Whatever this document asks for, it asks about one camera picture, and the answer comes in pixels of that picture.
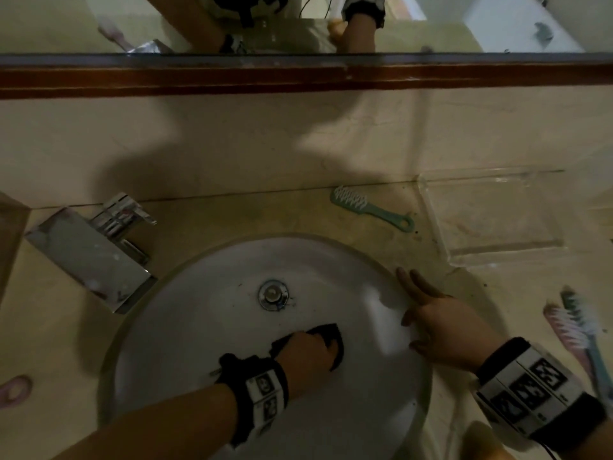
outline sink drain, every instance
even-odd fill
[[[287,286],[276,279],[266,281],[257,293],[257,300],[265,310],[281,311],[289,300]]]

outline green brush handle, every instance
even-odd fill
[[[412,232],[412,230],[415,228],[415,224],[410,216],[392,213],[391,211],[384,210],[383,208],[379,208],[371,203],[364,207],[363,213],[381,218],[388,223],[393,224],[403,232]]]

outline hand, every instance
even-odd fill
[[[287,378],[289,398],[319,386],[328,377],[337,353],[337,341],[327,348],[320,335],[295,332],[276,358]]]
[[[400,284],[419,304],[408,310],[402,325],[416,321],[429,335],[427,341],[411,342],[411,348],[433,363],[476,372],[506,339],[494,331],[464,302],[445,295],[416,271],[396,271]]]

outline sink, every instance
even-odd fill
[[[287,288],[284,307],[262,306],[271,281]],[[345,356],[329,381],[291,402],[266,435],[212,458],[391,458],[420,423],[432,379],[408,347],[417,329],[400,326],[407,304],[386,269],[323,237],[223,246],[160,281],[127,317],[105,360],[101,417],[212,384],[226,352],[267,356],[288,333],[337,323]]]

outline chrome faucet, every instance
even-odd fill
[[[136,223],[155,219],[132,198],[118,194],[87,220],[62,208],[26,233],[26,239],[114,313],[126,313],[157,282],[144,266],[149,257],[123,236]]]

